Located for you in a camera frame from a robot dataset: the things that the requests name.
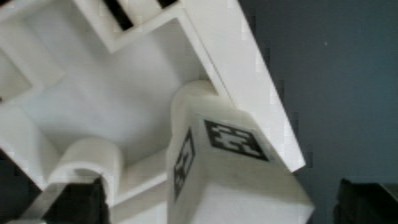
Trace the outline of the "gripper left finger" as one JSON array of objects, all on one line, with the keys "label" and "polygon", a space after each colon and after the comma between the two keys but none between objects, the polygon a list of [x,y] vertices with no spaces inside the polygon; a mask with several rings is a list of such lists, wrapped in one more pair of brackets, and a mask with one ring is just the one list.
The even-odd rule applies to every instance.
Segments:
[{"label": "gripper left finger", "polygon": [[110,224],[101,178],[55,183],[39,194],[16,224]]}]

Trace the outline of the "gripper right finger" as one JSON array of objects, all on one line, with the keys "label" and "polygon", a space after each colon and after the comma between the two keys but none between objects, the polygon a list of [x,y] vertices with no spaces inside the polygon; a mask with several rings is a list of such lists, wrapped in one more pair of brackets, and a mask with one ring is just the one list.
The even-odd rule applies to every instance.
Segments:
[{"label": "gripper right finger", "polygon": [[334,224],[398,224],[398,183],[341,180]]}]

